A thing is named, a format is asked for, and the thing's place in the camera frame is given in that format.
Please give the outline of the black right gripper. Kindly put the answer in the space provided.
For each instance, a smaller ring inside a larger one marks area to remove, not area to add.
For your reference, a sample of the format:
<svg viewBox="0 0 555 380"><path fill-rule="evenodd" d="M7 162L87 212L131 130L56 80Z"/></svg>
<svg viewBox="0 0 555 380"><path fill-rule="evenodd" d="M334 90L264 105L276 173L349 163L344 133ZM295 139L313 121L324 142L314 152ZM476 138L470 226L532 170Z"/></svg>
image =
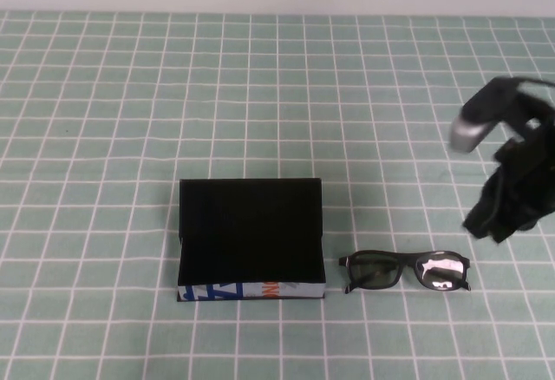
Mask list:
<svg viewBox="0 0 555 380"><path fill-rule="evenodd" d="M462 223L475 238L498 244L554 212L554 108L518 102L503 122L521 139L511 138L495 152L498 167Z"/></svg>

